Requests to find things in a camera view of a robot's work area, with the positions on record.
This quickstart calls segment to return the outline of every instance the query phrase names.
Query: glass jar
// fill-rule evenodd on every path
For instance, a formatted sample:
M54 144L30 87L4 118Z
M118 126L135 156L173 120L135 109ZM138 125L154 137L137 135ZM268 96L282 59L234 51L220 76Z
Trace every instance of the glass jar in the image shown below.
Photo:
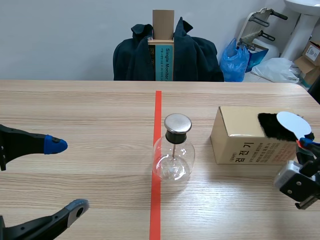
M187 140L187 132L192 127L191 120L179 113L164 120L166 134L153 147L152 171L162 181L185 181L195 164L195 148Z

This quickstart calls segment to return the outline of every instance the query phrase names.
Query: chair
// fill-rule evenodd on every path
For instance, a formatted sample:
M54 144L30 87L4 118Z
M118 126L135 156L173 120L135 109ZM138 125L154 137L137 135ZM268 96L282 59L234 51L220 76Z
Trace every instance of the chair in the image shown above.
M320 76L310 87L308 93L320 104Z

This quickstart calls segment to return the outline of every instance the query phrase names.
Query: blue gripper tip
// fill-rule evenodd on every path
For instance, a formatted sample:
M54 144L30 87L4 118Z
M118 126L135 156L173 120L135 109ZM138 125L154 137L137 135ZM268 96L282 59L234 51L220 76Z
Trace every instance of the blue gripper tip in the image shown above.
M68 144L63 139L55 138L51 135L46 135L44 138L44 154L58 154L68 148Z

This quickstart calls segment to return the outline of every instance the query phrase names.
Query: metal rod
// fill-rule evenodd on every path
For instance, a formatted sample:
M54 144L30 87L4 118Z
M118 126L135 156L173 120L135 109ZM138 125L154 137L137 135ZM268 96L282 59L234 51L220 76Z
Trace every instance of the metal rod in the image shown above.
M176 145L173 144L173 151L172 151L172 158L175 158L175 153L176 153Z

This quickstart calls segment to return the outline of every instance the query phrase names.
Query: metal cap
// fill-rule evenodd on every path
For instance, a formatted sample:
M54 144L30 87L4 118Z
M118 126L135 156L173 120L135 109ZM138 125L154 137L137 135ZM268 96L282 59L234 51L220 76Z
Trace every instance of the metal cap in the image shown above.
M186 134L192 127L190 118L180 113L173 113L164 120L165 128L173 134Z

